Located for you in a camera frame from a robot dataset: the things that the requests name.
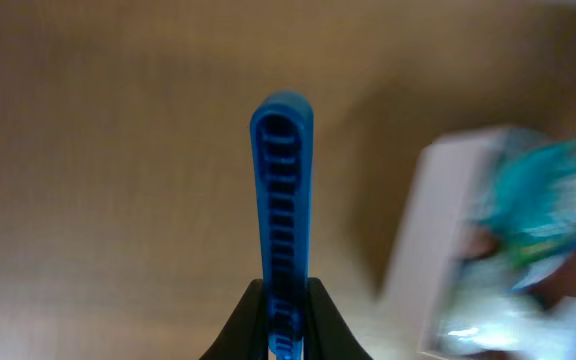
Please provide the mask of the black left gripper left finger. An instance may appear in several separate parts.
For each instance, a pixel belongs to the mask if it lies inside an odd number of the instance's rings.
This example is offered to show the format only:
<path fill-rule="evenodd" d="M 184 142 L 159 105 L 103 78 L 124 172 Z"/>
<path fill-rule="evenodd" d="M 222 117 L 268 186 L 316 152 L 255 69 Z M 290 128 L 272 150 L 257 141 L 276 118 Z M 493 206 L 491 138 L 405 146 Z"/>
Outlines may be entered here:
<path fill-rule="evenodd" d="M 267 301 L 263 280 L 255 279 L 200 360 L 267 359 Z"/>

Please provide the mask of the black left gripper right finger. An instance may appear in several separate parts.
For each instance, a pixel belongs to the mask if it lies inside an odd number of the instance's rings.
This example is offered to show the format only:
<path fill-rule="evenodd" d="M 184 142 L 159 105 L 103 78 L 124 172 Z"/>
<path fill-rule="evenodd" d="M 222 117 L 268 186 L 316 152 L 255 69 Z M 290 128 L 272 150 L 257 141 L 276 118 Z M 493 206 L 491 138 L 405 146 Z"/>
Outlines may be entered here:
<path fill-rule="evenodd" d="M 305 360 L 371 360 L 318 278 L 309 278 L 304 305 Z"/>

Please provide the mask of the clear foam soap pump bottle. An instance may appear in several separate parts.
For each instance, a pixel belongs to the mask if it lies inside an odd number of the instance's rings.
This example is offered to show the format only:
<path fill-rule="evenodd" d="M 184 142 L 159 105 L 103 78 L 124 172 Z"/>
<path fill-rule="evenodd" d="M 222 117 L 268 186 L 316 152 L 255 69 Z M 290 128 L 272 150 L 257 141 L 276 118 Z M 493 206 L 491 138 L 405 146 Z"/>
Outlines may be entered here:
<path fill-rule="evenodd" d="M 576 298 L 550 311 L 511 287 L 514 274 L 500 255 L 460 268 L 439 317 L 442 353 L 465 357 L 503 351 L 517 359 L 576 360 Z"/>

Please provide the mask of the blue disposable razor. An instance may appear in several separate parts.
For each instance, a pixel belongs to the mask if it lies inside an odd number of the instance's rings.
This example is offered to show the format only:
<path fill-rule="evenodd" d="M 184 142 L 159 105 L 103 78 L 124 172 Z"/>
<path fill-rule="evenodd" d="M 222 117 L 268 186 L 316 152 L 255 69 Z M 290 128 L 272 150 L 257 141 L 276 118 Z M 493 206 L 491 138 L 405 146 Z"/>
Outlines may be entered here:
<path fill-rule="evenodd" d="M 302 357 L 309 266 L 314 113 L 294 91 L 262 101 L 249 123 L 270 351 Z"/>

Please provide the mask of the teal mouthwash bottle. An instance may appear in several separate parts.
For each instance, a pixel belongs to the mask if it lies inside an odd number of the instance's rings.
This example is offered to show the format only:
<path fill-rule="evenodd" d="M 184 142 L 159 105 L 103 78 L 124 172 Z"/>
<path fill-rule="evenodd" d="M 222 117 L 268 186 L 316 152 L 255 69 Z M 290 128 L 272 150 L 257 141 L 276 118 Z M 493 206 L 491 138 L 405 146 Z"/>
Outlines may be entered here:
<path fill-rule="evenodd" d="M 576 238 L 576 139 L 512 130 L 495 147 L 473 220 L 502 239 Z"/>

